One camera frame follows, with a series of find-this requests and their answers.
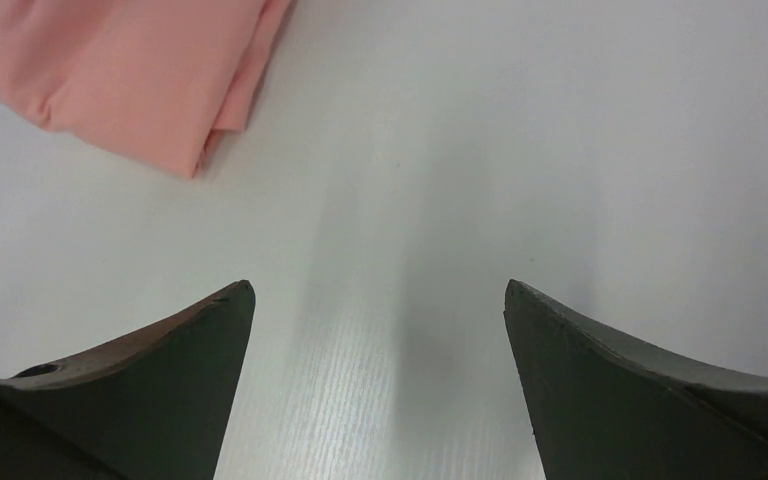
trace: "screw hole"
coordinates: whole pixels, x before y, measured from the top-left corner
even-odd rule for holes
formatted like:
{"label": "screw hole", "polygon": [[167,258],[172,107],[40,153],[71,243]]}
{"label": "screw hole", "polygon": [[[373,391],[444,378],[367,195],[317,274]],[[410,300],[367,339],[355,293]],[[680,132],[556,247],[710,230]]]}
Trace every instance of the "screw hole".
{"label": "screw hole", "polygon": [[22,370],[18,374],[16,374],[13,378],[26,378],[26,377],[36,377],[38,375],[45,375],[47,373],[51,373],[56,371],[58,368],[57,365],[53,363],[43,363],[42,365],[37,365],[35,367],[28,368],[27,370]]}

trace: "black plastic part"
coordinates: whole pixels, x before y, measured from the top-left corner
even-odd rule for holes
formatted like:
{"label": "black plastic part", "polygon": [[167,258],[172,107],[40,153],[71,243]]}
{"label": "black plastic part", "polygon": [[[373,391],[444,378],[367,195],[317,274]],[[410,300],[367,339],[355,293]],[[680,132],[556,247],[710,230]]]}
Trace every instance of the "black plastic part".
{"label": "black plastic part", "polygon": [[254,314],[238,282],[0,379],[0,480],[213,478]]}
{"label": "black plastic part", "polygon": [[768,378],[668,352],[516,281],[505,324],[548,480],[768,479]]}

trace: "folded cloth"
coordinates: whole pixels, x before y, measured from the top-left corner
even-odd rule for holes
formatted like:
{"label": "folded cloth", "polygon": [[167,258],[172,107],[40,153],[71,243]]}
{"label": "folded cloth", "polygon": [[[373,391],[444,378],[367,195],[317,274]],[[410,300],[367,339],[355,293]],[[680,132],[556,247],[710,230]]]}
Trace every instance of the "folded cloth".
{"label": "folded cloth", "polygon": [[193,177],[246,126],[290,0],[0,0],[0,102]]}

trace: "pink cloth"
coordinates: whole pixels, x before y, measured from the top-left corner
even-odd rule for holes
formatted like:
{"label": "pink cloth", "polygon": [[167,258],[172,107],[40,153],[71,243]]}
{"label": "pink cloth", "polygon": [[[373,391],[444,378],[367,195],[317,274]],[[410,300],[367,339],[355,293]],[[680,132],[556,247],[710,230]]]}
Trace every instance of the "pink cloth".
{"label": "pink cloth", "polygon": [[290,0],[0,0],[0,101],[193,177],[242,130]]}

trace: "white surface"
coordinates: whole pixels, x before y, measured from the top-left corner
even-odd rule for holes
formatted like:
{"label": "white surface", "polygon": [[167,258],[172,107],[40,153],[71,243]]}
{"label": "white surface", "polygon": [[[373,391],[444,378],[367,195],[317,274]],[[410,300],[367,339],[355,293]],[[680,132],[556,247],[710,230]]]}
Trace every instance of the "white surface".
{"label": "white surface", "polygon": [[531,479],[509,278],[768,375],[768,2],[302,0],[184,182],[0,106],[0,375],[239,278],[217,478]]}

